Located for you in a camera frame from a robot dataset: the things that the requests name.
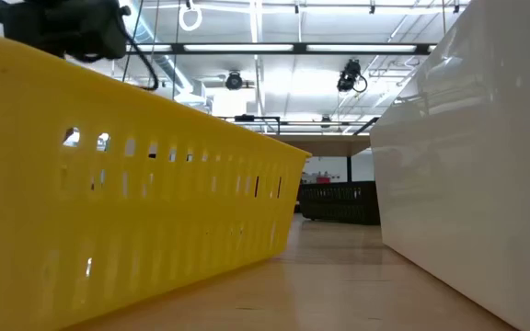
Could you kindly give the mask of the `yellow slotted plastic basket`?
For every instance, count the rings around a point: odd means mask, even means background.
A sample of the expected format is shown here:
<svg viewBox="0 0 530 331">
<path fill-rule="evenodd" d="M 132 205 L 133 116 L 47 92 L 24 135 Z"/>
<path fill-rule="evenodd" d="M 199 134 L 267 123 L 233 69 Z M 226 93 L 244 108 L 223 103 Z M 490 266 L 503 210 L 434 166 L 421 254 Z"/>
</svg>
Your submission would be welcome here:
<svg viewBox="0 0 530 331">
<path fill-rule="evenodd" d="M 0 331 L 281 253 L 307 152 L 0 37 Z"/>
</svg>

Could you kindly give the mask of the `white plastic basket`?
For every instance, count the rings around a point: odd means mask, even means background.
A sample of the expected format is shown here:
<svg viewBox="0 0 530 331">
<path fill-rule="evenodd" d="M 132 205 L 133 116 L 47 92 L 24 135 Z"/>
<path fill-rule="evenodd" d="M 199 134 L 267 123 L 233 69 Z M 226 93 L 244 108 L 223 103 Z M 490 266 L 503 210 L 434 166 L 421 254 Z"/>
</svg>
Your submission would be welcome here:
<svg viewBox="0 0 530 331">
<path fill-rule="evenodd" d="M 470 0 L 370 139 L 385 243 L 530 331 L 530 0 Z"/>
</svg>

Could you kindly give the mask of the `black background frame rail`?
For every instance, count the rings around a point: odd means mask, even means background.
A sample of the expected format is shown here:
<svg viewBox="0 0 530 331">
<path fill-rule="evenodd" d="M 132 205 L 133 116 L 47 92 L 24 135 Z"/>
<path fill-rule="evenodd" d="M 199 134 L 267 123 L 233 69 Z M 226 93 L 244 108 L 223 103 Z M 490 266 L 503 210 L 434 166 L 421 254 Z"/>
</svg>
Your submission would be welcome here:
<svg viewBox="0 0 530 331">
<path fill-rule="evenodd" d="M 276 116 L 255 116 L 242 114 L 235 116 L 218 116 L 218 119 L 233 123 L 245 129 L 263 134 L 281 134 L 282 121 Z"/>
</svg>

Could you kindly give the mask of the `black overhead frame beam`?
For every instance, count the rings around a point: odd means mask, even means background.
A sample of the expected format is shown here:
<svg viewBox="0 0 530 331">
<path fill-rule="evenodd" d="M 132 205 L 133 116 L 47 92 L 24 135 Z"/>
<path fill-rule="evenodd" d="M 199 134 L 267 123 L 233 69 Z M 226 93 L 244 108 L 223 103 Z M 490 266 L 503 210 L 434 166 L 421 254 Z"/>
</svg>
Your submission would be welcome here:
<svg viewBox="0 0 530 331">
<path fill-rule="evenodd" d="M 429 55 L 432 51 L 436 49 L 436 44 L 434 43 L 339 43 L 339 44 L 355 44 L 355 45 L 372 45 L 372 44 L 380 44 L 380 45 L 416 45 L 417 49 L 414 52 L 345 52 L 345 51 L 308 51 L 306 49 L 306 46 L 309 44 L 315 44 L 315 45 L 336 45 L 332 43 L 307 43 L 307 42 L 294 42 L 294 43 L 253 43 L 253 44 L 292 44 L 294 46 L 294 49 L 292 51 L 272 51 L 272 52 L 215 52 L 215 51 L 202 51 L 202 52 L 194 52 L 194 51 L 185 51 L 183 49 L 183 46 L 186 43 L 172 43 L 169 44 L 172 47 L 172 52 L 159 52 L 159 54 L 165 54 L 165 55 L 183 55 L 183 54 L 198 54 L 198 55 L 208 55 L 208 54 L 252 54 L 252 55 L 263 55 L 263 54 L 279 54 L 279 55 L 304 55 L 304 54 L 316 54 L 316 55 L 328 55 L 328 54 L 342 54 L 342 55 L 421 55 L 426 56 Z M 188 44 L 251 44 L 251 43 L 188 43 Z"/>
</svg>

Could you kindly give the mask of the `silver ventilation duct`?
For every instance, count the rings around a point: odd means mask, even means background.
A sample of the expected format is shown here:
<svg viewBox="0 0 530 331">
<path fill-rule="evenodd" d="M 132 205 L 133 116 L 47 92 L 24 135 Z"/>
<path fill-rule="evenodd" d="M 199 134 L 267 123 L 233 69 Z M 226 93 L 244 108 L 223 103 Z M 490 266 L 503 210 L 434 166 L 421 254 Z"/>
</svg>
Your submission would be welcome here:
<svg viewBox="0 0 530 331">
<path fill-rule="evenodd" d="M 154 31 L 156 25 L 150 25 L 144 16 L 137 10 L 131 18 L 125 18 L 125 25 L 132 33 L 135 42 L 143 49 L 143 44 L 148 44 L 149 62 L 156 68 L 157 77 L 164 76 L 166 85 L 159 87 L 170 93 L 169 98 L 185 106 L 199 111 L 210 113 L 212 101 L 205 96 L 205 86 L 198 80 L 189 79 L 176 66 L 176 56 L 159 54 L 159 40 Z"/>
</svg>

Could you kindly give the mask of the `black diagonal frame strut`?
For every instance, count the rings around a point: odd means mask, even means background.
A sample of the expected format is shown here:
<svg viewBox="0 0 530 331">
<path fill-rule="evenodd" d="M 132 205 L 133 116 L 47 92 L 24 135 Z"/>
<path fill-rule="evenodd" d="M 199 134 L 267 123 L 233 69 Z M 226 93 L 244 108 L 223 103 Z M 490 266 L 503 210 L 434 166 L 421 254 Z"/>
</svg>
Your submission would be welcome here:
<svg viewBox="0 0 530 331">
<path fill-rule="evenodd" d="M 360 129 L 353 133 L 353 136 L 358 136 L 362 134 L 365 130 L 375 125 L 379 121 L 380 117 L 373 117 L 371 120 L 367 121 Z"/>
</svg>

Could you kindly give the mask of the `wooden shelf board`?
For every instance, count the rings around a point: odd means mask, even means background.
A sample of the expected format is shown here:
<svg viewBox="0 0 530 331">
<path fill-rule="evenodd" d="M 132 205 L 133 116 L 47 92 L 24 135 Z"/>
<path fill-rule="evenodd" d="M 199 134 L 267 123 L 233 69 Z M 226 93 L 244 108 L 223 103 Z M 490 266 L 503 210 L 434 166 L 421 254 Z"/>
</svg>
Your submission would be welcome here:
<svg viewBox="0 0 530 331">
<path fill-rule="evenodd" d="M 280 142 L 320 157 L 351 157 L 371 147 L 368 135 L 271 135 Z"/>
</svg>

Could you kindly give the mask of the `black slotted plastic basket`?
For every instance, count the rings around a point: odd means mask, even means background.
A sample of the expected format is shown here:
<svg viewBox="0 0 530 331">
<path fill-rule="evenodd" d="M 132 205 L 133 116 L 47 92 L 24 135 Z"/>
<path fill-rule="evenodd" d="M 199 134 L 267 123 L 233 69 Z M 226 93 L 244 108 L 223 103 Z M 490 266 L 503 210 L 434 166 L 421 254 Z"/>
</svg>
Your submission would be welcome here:
<svg viewBox="0 0 530 331">
<path fill-rule="evenodd" d="M 310 220 L 380 225 L 374 181 L 301 184 L 300 212 Z"/>
</svg>

